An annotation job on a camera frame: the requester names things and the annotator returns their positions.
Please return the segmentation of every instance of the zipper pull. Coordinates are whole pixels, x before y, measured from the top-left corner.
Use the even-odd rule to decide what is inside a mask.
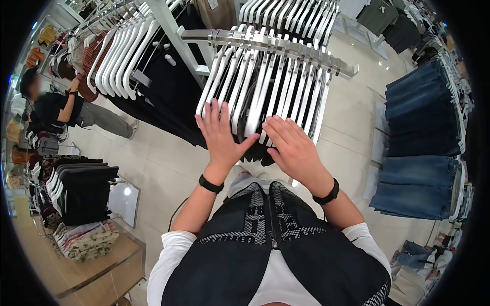
[[[270,240],[272,241],[272,248],[274,250],[278,250],[278,245],[277,245],[277,241],[274,239],[274,234],[272,233],[272,231],[269,231],[269,237],[270,237]]]

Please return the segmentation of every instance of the black vest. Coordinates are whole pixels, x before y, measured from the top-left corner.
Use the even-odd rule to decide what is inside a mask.
[[[378,306],[391,277],[384,266],[280,182],[258,183],[225,199],[167,282],[162,306],[247,306],[271,249],[322,305]]]

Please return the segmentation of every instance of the wrist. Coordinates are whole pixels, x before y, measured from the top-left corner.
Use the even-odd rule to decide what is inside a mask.
[[[332,192],[334,188],[334,178],[324,168],[322,171],[311,176],[308,182],[303,185],[310,191],[310,193],[319,198],[324,198]]]
[[[231,169],[223,165],[209,163],[204,169],[203,175],[209,183],[219,186],[224,183],[224,180],[228,176],[228,173],[230,173],[230,170]]]

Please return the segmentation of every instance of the zipper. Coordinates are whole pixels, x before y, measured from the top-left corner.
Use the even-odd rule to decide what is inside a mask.
[[[275,234],[274,223],[272,221],[272,205],[270,204],[270,196],[269,195],[267,195],[267,202],[268,202],[268,206],[269,206],[269,217],[270,217],[270,228],[271,228],[271,230],[269,231],[269,237],[270,237],[270,241],[272,244],[272,248],[274,250],[279,250],[279,244],[277,243],[277,240],[275,239],[276,234]]]

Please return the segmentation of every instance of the stack of folded shirts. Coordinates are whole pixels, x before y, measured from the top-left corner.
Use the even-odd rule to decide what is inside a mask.
[[[65,257],[80,262],[107,254],[117,237],[119,232],[111,221],[79,226],[66,226],[60,223],[53,233],[59,252]]]

